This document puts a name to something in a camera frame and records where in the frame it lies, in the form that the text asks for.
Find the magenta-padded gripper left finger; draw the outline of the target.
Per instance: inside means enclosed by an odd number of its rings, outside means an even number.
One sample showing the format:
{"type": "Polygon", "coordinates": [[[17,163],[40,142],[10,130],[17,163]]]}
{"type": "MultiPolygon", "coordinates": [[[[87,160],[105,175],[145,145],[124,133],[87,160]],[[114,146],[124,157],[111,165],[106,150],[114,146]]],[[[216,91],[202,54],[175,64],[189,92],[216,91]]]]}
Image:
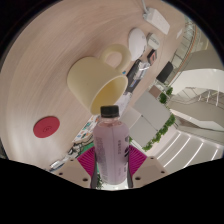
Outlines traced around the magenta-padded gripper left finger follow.
{"type": "Polygon", "coordinates": [[[94,148],[91,147],[78,158],[69,159],[54,174],[84,188],[97,186],[97,164],[94,148]]]}

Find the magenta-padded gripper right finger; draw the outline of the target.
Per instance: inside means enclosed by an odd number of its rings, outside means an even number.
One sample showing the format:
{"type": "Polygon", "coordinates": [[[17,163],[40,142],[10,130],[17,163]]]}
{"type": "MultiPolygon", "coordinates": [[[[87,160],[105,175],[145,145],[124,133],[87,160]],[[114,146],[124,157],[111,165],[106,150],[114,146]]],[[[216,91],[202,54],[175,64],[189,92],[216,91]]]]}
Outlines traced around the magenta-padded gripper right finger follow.
{"type": "Polygon", "coordinates": [[[134,146],[129,146],[127,184],[140,188],[168,175],[166,169],[154,156],[147,157],[134,146]]]}

